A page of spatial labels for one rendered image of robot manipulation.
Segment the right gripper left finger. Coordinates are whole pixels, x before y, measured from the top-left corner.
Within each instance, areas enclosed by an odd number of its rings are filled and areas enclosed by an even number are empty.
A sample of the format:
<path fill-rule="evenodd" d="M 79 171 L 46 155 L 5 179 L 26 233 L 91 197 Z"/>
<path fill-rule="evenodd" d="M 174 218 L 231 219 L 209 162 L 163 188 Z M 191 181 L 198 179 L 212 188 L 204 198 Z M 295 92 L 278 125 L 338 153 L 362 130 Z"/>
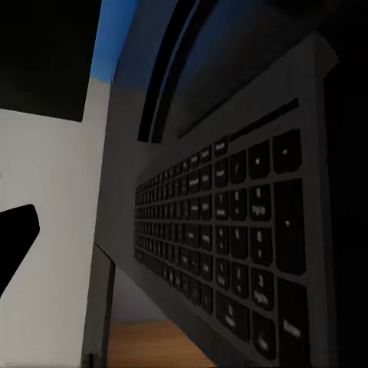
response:
<path fill-rule="evenodd" d="M 0 295 L 40 233 L 33 204 L 0 212 Z"/>

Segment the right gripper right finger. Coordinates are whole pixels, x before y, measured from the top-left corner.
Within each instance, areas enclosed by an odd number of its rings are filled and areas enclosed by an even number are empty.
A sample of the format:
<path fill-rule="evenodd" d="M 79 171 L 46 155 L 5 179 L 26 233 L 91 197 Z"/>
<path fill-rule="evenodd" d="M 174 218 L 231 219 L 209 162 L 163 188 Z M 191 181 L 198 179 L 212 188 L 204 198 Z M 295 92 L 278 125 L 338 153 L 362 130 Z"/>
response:
<path fill-rule="evenodd" d="M 343 231 L 368 264 L 368 207 L 351 204 L 348 208 Z"/>

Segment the monitor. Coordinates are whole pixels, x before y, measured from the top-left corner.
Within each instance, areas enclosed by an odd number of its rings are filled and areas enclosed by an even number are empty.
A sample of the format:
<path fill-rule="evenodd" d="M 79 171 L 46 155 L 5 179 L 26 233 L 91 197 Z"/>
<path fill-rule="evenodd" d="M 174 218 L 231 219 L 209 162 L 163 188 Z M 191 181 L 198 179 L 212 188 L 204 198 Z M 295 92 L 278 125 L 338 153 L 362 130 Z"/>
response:
<path fill-rule="evenodd" d="M 140 121 L 148 142 L 157 98 L 196 0 L 178 0 L 157 54 Z M 82 122 L 101 0 L 0 0 L 0 108 Z"/>

